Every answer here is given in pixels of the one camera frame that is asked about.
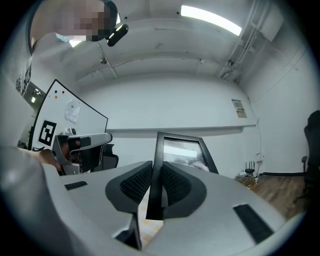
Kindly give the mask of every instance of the wooden floor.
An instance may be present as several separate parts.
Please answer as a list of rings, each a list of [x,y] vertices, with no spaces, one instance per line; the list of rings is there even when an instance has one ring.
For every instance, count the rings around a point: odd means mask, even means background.
[[[252,191],[273,205],[288,220],[308,209],[308,199],[299,199],[296,204],[293,203],[296,197],[302,195],[304,186],[302,176],[261,176]]]

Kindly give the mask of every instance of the office chair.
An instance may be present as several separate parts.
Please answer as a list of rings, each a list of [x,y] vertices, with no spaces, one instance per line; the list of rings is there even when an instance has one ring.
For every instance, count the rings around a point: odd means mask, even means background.
[[[119,157],[112,152],[114,144],[106,144],[102,149],[102,158],[99,166],[91,170],[91,172],[99,172],[109,170],[118,166]]]
[[[314,194],[314,190],[317,189],[320,181],[320,111],[313,112],[308,118],[308,124],[304,128],[304,134],[309,146],[309,159],[306,161],[307,156],[301,159],[303,163],[304,172],[304,189],[303,194],[296,199],[293,203],[296,203],[298,199],[310,198]]]

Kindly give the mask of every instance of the whiteboard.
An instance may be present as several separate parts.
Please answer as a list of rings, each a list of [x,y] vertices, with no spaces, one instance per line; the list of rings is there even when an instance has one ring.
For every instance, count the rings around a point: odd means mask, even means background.
[[[79,106],[76,121],[66,118],[66,107]],[[55,135],[74,128],[77,135],[105,133],[108,118],[75,96],[58,80],[54,80],[34,122],[32,147],[52,149]]]

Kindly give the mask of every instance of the printed sign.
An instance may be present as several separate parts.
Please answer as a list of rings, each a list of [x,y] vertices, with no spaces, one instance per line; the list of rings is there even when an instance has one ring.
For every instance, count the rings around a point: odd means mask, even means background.
[[[241,100],[232,99],[232,103],[233,103],[235,111],[238,115],[238,118],[247,118],[247,115],[245,113],[245,109],[242,107]]]
[[[56,126],[56,123],[44,120],[38,141],[50,147],[55,135]]]

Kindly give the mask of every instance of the white wall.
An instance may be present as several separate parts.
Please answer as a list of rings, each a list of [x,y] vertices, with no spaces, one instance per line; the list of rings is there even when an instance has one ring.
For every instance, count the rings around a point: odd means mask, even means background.
[[[210,128],[254,125],[250,103],[233,83],[187,74],[145,74],[87,86],[80,98],[109,118],[108,129]],[[232,99],[247,118],[238,118]]]
[[[61,66],[50,66],[43,62],[42,59],[34,54],[31,64],[31,81],[42,91],[47,93],[49,87],[55,79],[58,79],[65,87],[71,90],[74,94],[78,94],[75,81],[69,74],[61,69]]]
[[[304,127],[309,115],[320,109],[317,73],[311,51],[284,23],[241,81],[259,119],[264,156],[260,173],[302,171],[301,158],[308,155]]]
[[[234,178],[244,168],[242,128],[177,129],[162,130],[166,133],[203,138],[218,172]],[[119,156],[118,167],[139,161],[154,160],[157,131],[111,131],[113,153]]]
[[[203,138],[224,176],[234,178],[244,168],[242,130],[256,119],[235,84],[186,74],[148,74],[90,86],[79,96],[109,118],[119,167],[153,161],[157,131],[164,131]],[[242,101],[247,118],[238,118],[232,99]]]

